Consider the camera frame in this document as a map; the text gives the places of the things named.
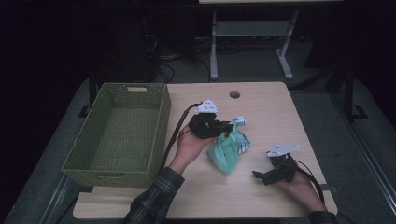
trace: white table leg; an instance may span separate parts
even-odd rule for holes
[[[218,59],[216,57],[216,11],[213,12],[212,22],[212,51],[210,52],[210,78],[218,79]]]
[[[285,35],[285,42],[281,49],[276,50],[277,58],[279,59],[280,66],[282,67],[283,73],[285,74],[285,77],[287,80],[292,80],[293,74],[290,70],[290,67],[289,67],[288,61],[286,60],[285,55],[286,55],[286,51],[288,50],[291,35],[293,34],[295,22],[297,21],[298,12],[299,12],[298,10],[293,11],[293,14],[291,15],[291,19],[290,19],[290,22],[288,25],[288,30]]]

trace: teal cloth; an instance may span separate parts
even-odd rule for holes
[[[225,175],[229,175],[238,163],[238,147],[245,143],[245,137],[238,130],[237,124],[234,121],[232,131],[226,136],[222,133],[215,141],[213,147],[207,151],[210,160],[221,170]]]

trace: plaid sleeve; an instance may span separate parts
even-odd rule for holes
[[[169,206],[184,182],[184,178],[169,167],[165,167],[148,190],[131,203],[131,210],[122,223],[163,223]]]

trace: table top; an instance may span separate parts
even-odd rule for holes
[[[201,155],[186,169],[183,186],[169,208],[168,218],[263,218],[305,217],[304,208],[287,193],[273,186],[264,186],[252,171],[273,169],[266,152],[274,144],[293,144],[301,148],[291,156],[312,171],[319,184],[326,184],[315,153],[309,143],[286,85],[282,82],[168,84],[172,108],[166,143],[184,110],[190,105],[212,99],[219,108],[217,119],[232,120],[244,116],[247,125],[238,127],[251,142],[248,151],[239,155],[230,175],[223,175],[211,163],[204,148]],[[230,97],[238,91],[240,97]],[[185,124],[193,115],[187,116]],[[174,158],[171,149],[167,164]],[[95,187],[91,193],[81,192],[74,209],[76,218],[123,218],[131,201],[144,189]],[[329,211],[337,213],[331,193],[323,191]]]

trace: green basket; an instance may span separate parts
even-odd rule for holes
[[[105,83],[62,171],[81,186],[147,188],[163,159],[165,84]]]

